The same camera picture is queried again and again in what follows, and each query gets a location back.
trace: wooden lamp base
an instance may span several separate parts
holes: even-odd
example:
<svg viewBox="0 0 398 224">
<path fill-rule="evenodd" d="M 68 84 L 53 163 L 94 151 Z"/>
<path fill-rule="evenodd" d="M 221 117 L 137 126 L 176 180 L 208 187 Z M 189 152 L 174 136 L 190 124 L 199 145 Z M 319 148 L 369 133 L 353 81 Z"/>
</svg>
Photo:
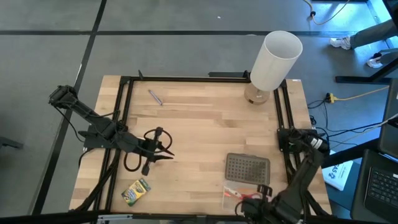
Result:
<svg viewBox="0 0 398 224">
<path fill-rule="evenodd" d="M 269 99 L 269 91 L 257 89 L 253 83 L 249 83 L 244 89 L 244 97 L 254 105 L 261 105 Z"/>
</svg>

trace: wooden table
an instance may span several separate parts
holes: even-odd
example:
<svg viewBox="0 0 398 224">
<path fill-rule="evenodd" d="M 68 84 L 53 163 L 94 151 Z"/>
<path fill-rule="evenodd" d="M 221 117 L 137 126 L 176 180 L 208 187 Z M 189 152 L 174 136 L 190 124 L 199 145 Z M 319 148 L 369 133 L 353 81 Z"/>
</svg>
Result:
<svg viewBox="0 0 398 224">
<path fill-rule="evenodd" d="M 120 76 L 104 76 L 95 107 L 97 113 L 113 111 L 119 80 Z M 128 172 L 124 168 L 122 152 L 111 211 L 233 215 L 233 212 L 221 208 L 224 166 L 229 152 L 268 158 L 271 162 L 273 196 L 284 190 L 287 178 L 283 155 L 277 143 L 274 95 L 271 94 L 263 105 L 252 105 L 243 97 L 246 85 L 134 82 L 127 121 L 129 131 L 142 137 L 150 129 L 163 127 L 173 137 L 170 150 L 175 157 L 150 165 L 149 175 L 144 178 L 152 190 L 129 207 L 121 193 L 142 174 L 141 170 Z M 301 81 L 287 80 L 287 88 L 295 127 L 311 128 Z M 148 89 L 164 102 L 163 106 L 157 104 Z M 283 97 L 281 100 L 282 110 L 285 110 Z M 165 135 L 161 140 L 165 141 L 164 145 L 168 144 Z M 96 149 L 84 156 L 70 208 L 79 206 L 97 184 L 103 155 L 104 149 Z M 137 162 L 138 156 L 130 154 L 129 167 L 135 167 Z M 322 208 L 331 213 L 321 169 L 309 191 Z M 101 208 L 104 208 L 106 192 L 107 186 L 103 190 Z"/>
</svg>

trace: scissors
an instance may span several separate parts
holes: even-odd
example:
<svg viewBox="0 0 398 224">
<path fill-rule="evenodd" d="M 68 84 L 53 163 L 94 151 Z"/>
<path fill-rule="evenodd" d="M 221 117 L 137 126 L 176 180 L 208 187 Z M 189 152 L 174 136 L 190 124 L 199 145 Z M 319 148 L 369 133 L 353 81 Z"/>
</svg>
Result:
<svg viewBox="0 0 398 224">
<path fill-rule="evenodd" d="M 233 196 L 243 200 L 244 198 L 261 198 L 261 194 L 259 193 L 254 193 L 254 194 L 241 194 L 235 190 L 232 190 L 228 187 L 224 187 L 227 191 L 229 191 Z M 227 192 L 224 192 L 224 195 L 227 197 L 231 197 L 231 195 Z"/>
</svg>

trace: white sneaker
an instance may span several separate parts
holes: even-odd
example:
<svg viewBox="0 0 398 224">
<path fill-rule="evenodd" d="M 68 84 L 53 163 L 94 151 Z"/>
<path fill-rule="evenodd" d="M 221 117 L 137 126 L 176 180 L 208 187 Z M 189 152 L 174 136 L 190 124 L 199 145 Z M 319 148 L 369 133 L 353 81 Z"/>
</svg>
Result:
<svg viewBox="0 0 398 224">
<path fill-rule="evenodd" d="M 368 60 L 366 63 L 371 68 L 380 68 L 381 66 L 383 66 L 383 64 L 380 62 L 380 58 L 381 57 L 372 58 L 372 59 Z"/>
<path fill-rule="evenodd" d="M 344 38 L 330 38 L 330 45 L 334 47 L 341 47 L 342 49 L 349 50 L 351 49 L 351 44 L 349 43 L 349 37 Z"/>
</svg>

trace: marker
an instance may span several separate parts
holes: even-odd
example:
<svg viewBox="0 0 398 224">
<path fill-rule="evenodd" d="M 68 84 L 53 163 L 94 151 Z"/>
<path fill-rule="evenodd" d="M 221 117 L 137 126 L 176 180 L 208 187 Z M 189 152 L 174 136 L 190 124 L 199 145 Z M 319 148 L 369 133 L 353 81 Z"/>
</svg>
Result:
<svg viewBox="0 0 398 224">
<path fill-rule="evenodd" d="M 148 92 L 155 98 L 155 100 L 158 102 L 158 104 L 159 104 L 160 106 L 163 105 L 163 103 L 161 102 L 161 100 L 155 95 L 155 93 L 154 93 L 153 91 L 148 90 Z"/>
</svg>

